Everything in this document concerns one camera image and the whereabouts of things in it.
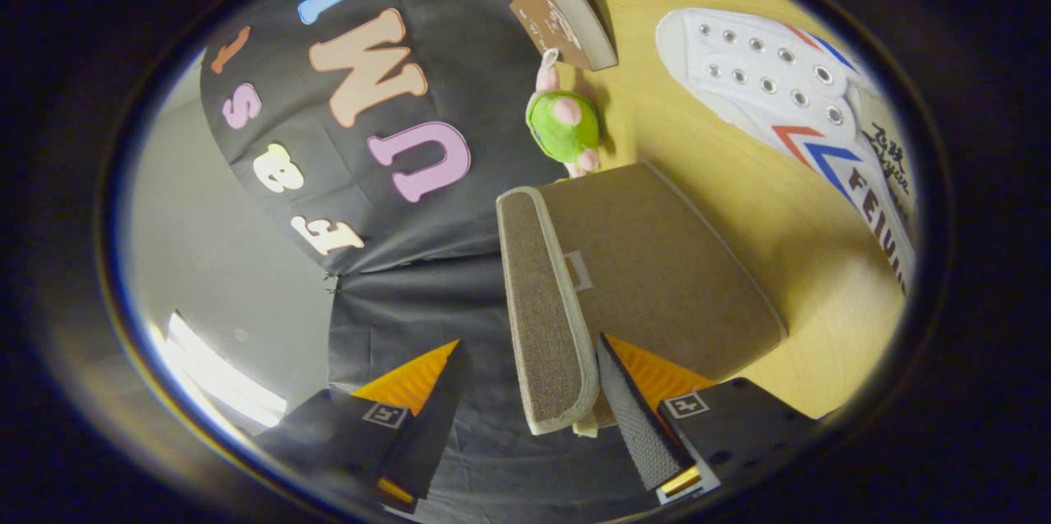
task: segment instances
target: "black cloth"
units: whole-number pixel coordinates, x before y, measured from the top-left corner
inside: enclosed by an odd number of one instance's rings
[[[344,0],[316,22],[300,20],[303,0],[256,0],[223,24],[207,47],[201,95],[208,124],[226,161],[255,202],[293,243],[333,273],[383,270],[420,258],[499,251],[494,203],[519,185],[552,183],[564,169],[537,149],[523,121],[540,57],[509,8],[511,0]],[[405,93],[362,111],[352,127],[338,124],[329,99],[348,70],[315,70],[308,58],[330,41],[395,8],[405,39],[376,46],[409,47],[405,64],[418,64],[428,89]],[[223,66],[219,50],[245,26],[250,34]],[[242,84],[259,95],[259,116],[234,130],[223,105]],[[394,172],[412,173],[441,161],[441,147],[425,143],[383,166],[367,140],[390,138],[424,123],[447,123],[466,139],[471,166],[457,183],[427,192],[417,203],[395,190]],[[270,143],[300,167],[297,190],[273,192],[252,169]],[[364,248],[318,254],[290,221],[346,222]]]
[[[315,23],[303,0],[257,0],[215,34],[201,90],[222,153],[245,190],[293,243],[328,272],[343,274],[329,336],[332,386],[352,391],[459,339],[472,360],[470,384],[426,500],[428,522],[594,522],[651,507],[615,427],[597,439],[570,431],[535,437],[522,411],[508,322],[495,200],[520,185],[552,183],[564,169],[537,149],[523,114],[539,55],[511,13],[511,0],[346,0]],[[308,50],[397,8],[428,81],[423,97],[401,95],[338,124],[329,99],[347,70],[318,72]],[[250,35],[221,74],[219,49]],[[259,117],[234,130],[222,113],[242,83],[255,88]],[[454,126],[471,153],[457,183],[406,202],[391,181],[435,164],[424,145],[379,165],[366,140],[429,121]],[[275,194],[256,179],[255,156],[270,143],[289,151],[305,183]],[[320,255],[294,232],[293,216],[344,221],[365,240]]]
[[[329,371],[360,386],[459,339],[473,370],[430,492],[424,522],[599,522],[655,502],[616,427],[597,439],[526,424],[498,254],[420,261],[339,281]]]

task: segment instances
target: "shoe eyelet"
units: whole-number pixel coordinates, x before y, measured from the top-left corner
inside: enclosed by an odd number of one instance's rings
[[[818,64],[813,67],[813,74],[818,77],[818,80],[825,84],[832,84],[832,74],[828,71],[828,68]]]
[[[791,101],[792,104],[797,104],[800,107],[806,107],[810,105],[810,98],[806,96],[802,90],[794,88],[791,90]]]
[[[825,108],[825,116],[828,118],[830,123],[840,125],[843,123],[843,111],[840,110],[836,105],[829,105]]]

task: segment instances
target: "orange letter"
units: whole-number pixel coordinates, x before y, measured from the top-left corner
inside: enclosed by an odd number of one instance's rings
[[[236,53],[240,53],[241,48],[245,46],[245,42],[248,41],[248,34],[250,34],[251,30],[251,27],[241,29],[241,33],[238,34],[238,39],[233,40],[232,44],[224,45],[219,49],[219,54],[215,55],[215,59],[211,62],[211,71],[217,75],[223,71],[223,66],[230,61],[230,58],[233,58],[233,56]]]
[[[380,82],[409,56],[410,50],[408,47],[370,48],[404,38],[401,16],[397,11],[388,8],[375,19],[332,41],[311,46],[310,64],[315,70],[353,68],[329,99],[332,114],[339,125],[352,127],[358,113],[392,97],[405,92],[419,97],[427,92],[427,79],[416,64],[406,64],[394,78]]]

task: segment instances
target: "sneaker tongue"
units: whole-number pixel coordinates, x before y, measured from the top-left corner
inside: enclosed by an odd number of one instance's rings
[[[868,142],[880,159],[883,176],[905,225],[905,232],[915,243],[915,166],[898,118],[885,99],[866,88],[851,86],[846,99],[861,132],[859,139]]]

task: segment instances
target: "beige cushion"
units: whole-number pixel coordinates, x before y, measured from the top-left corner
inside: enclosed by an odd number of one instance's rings
[[[585,418],[613,423],[596,382],[599,332],[709,379],[736,373],[784,338],[744,267],[650,165],[516,188],[497,198],[497,217],[534,434]]]

